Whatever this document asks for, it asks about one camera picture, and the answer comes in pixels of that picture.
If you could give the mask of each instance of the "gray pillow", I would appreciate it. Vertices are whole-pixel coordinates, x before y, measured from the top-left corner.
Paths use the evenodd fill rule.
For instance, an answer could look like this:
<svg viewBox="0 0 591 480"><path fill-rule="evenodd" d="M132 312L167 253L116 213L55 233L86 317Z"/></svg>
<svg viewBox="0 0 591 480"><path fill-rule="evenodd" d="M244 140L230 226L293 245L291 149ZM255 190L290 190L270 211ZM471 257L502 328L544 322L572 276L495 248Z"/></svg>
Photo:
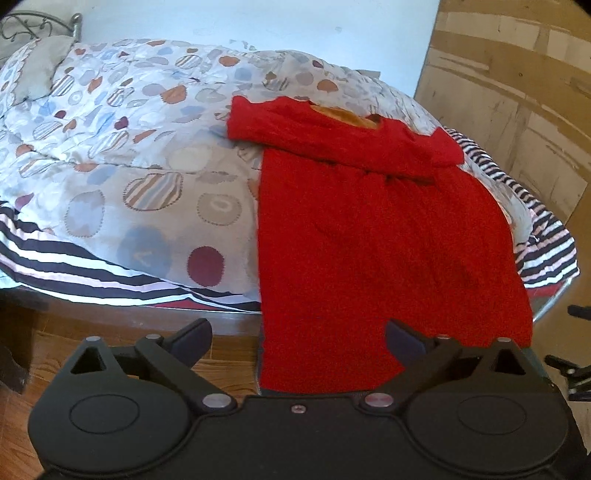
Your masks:
<svg viewBox="0 0 591 480"><path fill-rule="evenodd" d="M12 91L15 96L13 105L50 94L56 68L70 53L73 44L74 39L66 35L38 41L25 60L17 85Z"/></svg>

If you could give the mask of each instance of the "red sweater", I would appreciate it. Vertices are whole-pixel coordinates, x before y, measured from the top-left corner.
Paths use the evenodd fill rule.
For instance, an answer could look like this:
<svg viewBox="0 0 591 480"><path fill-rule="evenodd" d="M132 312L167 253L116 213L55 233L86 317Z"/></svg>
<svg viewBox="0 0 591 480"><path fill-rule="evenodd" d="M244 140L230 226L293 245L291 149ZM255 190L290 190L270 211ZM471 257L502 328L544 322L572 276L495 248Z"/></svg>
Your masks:
<svg viewBox="0 0 591 480"><path fill-rule="evenodd" d="M259 188L261 386L371 390L402 370L396 318L466 345L528 346L532 312L495 199L442 129L329 118L307 102L234 97L228 137L267 145Z"/></svg>

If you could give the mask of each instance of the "metal bolt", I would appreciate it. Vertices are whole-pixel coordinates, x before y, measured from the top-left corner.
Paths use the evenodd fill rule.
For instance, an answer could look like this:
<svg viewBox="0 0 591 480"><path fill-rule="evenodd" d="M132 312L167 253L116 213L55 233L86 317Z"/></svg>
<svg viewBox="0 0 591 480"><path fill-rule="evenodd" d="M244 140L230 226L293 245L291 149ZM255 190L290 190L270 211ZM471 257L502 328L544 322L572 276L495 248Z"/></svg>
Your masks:
<svg viewBox="0 0 591 480"><path fill-rule="evenodd" d="M306 413L308 410L304 405L293 405L291 408L292 413Z"/></svg>
<svg viewBox="0 0 591 480"><path fill-rule="evenodd" d="M376 392L370 393L365 397L365 403L373 408L388 408L393 405L394 399L392 395L388 395L387 393Z"/></svg>
<svg viewBox="0 0 591 480"><path fill-rule="evenodd" d="M203 405L208 408L226 408L232 403L232 397L225 393L210 393L203 398Z"/></svg>

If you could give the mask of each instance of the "comforter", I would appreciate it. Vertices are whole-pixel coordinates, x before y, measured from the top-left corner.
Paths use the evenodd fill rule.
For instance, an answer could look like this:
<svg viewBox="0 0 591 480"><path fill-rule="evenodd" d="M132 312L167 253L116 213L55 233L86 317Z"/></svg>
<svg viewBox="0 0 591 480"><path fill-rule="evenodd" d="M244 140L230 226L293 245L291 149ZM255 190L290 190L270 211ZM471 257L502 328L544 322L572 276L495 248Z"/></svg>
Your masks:
<svg viewBox="0 0 591 480"><path fill-rule="evenodd" d="M16 105L34 47L0 72L0 198L98 258L253 300L261 148L228 140L233 96L377 113L420 134L439 126L394 88L308 54L149 39L75 44L50 95ZM515 192L467 157L460 168L489 189L523 244L532 224Z"/></svg>

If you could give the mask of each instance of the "striped bedding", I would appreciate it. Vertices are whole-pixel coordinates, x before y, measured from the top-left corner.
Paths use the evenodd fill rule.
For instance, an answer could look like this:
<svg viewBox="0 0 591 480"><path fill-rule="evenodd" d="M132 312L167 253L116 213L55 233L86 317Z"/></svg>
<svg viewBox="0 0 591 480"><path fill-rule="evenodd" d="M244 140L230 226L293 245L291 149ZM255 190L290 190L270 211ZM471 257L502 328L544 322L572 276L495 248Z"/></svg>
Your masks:
<svg viewBox="0 0 591 480"><path fill-rule="evenodd" d="M544 287L578 276L580 271L574 238L562 222L522 185L502 171L477 143L457 130L446 130L484 173L507 184L532 211L533 231L528 242L518 245L515 252L517 270L525 287Z"/></svg>
<svg viewBox="0 0 591 480"><path fill-rule="evenodd" d="M564 225L519 183L505 174L475 142L453 129L448 133L491 178L506 183L532 210L534 229L519 245L516 265L526 288L561 283L579 274L574 239ZM259 313L260 304L240 294L188 288L127 270L85 249L56 239L0 202L0 286L24 285L82 303L137 306L192 300L207 307Z"/></svg>

